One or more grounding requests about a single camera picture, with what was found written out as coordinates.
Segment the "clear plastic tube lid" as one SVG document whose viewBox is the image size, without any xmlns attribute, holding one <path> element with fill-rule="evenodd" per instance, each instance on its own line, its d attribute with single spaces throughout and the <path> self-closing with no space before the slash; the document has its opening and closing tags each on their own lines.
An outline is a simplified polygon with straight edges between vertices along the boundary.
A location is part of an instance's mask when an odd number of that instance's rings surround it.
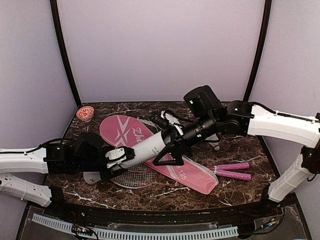
<svg viewBox="0 0 320 240">
<path fill-rule="evenodd" d="M 88 185 L 99 183 L 102 180 L 99 172 L 84 172 L 83 179 Z"/>
</svg>

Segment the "white cardboard shuttlecock tube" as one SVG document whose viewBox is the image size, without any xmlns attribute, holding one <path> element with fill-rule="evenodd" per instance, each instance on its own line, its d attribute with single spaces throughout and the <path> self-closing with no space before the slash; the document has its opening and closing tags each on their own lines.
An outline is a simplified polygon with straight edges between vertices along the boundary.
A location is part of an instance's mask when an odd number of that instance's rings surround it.
<svg viewBox="0 0 320 240">
<path fill-rule="evenodd" d="M 135 165 L 141 164 L 149 159 L 153 159 L 165 148 L 162 133 L 158 132 L 146 140 L 133 146 L 135 157 L 123 161 L 119 166 L 123 169 L 129 169 Z"/>
</svg>

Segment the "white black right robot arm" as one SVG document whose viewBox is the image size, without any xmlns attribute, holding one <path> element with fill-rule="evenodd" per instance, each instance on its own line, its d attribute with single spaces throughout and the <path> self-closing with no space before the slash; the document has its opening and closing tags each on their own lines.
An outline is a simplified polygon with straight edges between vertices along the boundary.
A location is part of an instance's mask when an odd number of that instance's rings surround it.
<svg viewBox="0 0 320 240">
<path fill-rule="evenodd" d="M 304 180 L 320 173 L 320 118 L 299 116 L 272 110 L 258 102 L 234 100 L 222 105 L 208 85 L 197 87 L 184 97 L 196 121 L 179 133 L 169 122 L 157 117 L 163 128 L 164 146 L 153 160 L 155 166 L 182 166 L 182 156 L 192 153 L 191 147 L 214 135 L 267 136 L 299 143 L 300 154 L 277 180 L 266 198 L 255 205 L 255 213 L 266 217 L 287 194 Z"/>
</svg>

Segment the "red badminton racket lower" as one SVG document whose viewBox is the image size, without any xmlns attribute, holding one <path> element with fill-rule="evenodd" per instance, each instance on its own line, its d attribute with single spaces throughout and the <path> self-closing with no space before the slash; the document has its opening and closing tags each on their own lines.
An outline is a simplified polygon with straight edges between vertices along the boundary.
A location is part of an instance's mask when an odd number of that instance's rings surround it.
<svg viewBox="0 0 320 240">
<path fill-rule="evenodd" d="M 159 176 L 159 173 L 155 170 L 148 171 L 146 173 L 132 173 L 125 172 L 111 181 L 123 188 L 127 189 L 142 189 L 153 184 Z"/>
</svg>

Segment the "red white patterned bowl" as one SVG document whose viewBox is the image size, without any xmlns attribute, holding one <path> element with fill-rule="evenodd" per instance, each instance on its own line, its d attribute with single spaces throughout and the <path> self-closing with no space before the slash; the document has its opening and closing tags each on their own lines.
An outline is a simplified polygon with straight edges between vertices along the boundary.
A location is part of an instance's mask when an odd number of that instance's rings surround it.
<svg viewBox="0 0 320 240">
<path fill-rule="evenodd" d="M 94 116 L 94 111 L 92 106 L 84 106 L 76 112 L 76 117 L 82 122 L 89 122 Z"/>
</svg>

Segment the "black front table rail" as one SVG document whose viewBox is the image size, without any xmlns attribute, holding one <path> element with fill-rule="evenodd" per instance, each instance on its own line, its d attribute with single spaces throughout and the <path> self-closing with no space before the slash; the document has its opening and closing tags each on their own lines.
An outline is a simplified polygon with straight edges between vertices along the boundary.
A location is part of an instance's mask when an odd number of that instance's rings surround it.
<svg viewBox="0 0 320 240">
<path fill-rule="evenodd" d="M 46 208 L 53 216 L 62 220 L 85 225 L 142 224 L 142 225 L 187 225 L 217 222 L 219 225 L 232 224 L 254 229 L 254 221 L 260 218 L 275 217 L 283 220 L 285 205 L 293 199 L 289 194 L 285 200 L 275 203 L 263 198 L 261 201 L 200 210 L 183 211 L 137 211 L 117 210 L 68 203 L 61 190 L 54 189 L 54 200 Z"/>
</svg>

